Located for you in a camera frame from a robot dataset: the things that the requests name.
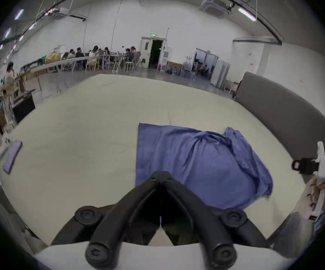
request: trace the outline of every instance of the ceiling air conditioner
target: ceiling air conditioner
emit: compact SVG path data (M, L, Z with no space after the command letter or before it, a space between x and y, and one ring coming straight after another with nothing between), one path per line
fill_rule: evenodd
M60 8L60 10L54 8L50 9L48 12L45 13L45 16L48 16L51 20L61 20L67 16L69 16L69 9L67 8Z
M199 8L202 12L222 19L231 14L229 7L220 0L204 0Z

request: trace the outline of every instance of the white wall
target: white wall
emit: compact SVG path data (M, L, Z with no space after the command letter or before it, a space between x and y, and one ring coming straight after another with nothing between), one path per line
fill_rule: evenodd
M67 17L52 21L12 55L14 68L19 69L61 44L66 45L67 51L83 47L87 52L94 45L113 51L131 46L139 49L141 37L154 33L165 38L168 28L166 46L173 48L172 61L183 63L187 56L195 55L196 48L228 60L233 38L248 35L230 20L217 19L199 11L196 5L173 0L104 0L74 13L88 15L88 19L83 22Z
M256 74L263 49L263 43L234 42L231 56L227 60L230 63L230 69L226 79L239 83L246 71Z
M265 45L265 49L267 65L259 74L300 95L325 115L325 57L287 43Z

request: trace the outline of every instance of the concrete floor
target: concrete floor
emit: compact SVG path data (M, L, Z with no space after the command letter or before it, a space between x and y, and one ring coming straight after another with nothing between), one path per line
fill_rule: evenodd
M59 88L63 92L66 90L67 87L72 87L76 85L77 83L83 81L84 79L87 79L91 76L97 75L97 74L117 74L117 75L126 75L126 72L119 71L119 72L112 72L111 70L99 70L99 71L74 71L73 75L71 75L71 71L64 71L60 78L59 78ZM203 91L208 91L211 93L215 93L222 97L231 98L232 96L224 90L218 89L214 87L212 84L210 84L210 80L208 80L205 77L202 77L200 75L191 74L189 78L185 78L182 76L176 76L176 75L170 75L166 74L164 72L157 71L155 69L138 69L137 71L128 72L128 76L135 76L135 77L142 77L142 78L148 78L148 79L156 79L161 81L166 81L170 83L180 84L196 89L200 89ZM57 94L56 91L56 84L55 80L57 79L58 74L57 73L49 73L40 76L40 84L42 91L40 92L39 84L37 78L33 78L26 82L26 87L28 90L31 90L33 88L36 89L36 91L33 92L33 98L34 102L37 104L37 106L43 102L44 98L51 97Z

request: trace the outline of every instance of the ceiling light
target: ceiling light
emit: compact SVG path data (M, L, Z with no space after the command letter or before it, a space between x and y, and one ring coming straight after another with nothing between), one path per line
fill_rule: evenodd
M35 23L33 23L33 24L31 24L28 30L31 30L31 29L33 29L35 25L36 25L36 22L35 22Z
M24 9L19 10L19 12L15 16L15 20L18 20L20 15L24 12Z
M249 17L252 21L256 21L256 17L252 15L250 12L246 11L245 9L239 8L239 11Z
M9 33L10 33L10 31L11 31L11 28L9 28L9 29L6 31L4 38L7 38L7 36L8 36Z

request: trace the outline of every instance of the open door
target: open door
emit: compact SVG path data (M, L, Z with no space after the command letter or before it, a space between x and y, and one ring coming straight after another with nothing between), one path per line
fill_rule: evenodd
M143 68L149 68L150 53L153 40L151 38L142 38L140 46L140 60L145 59L145 63L142 63Z

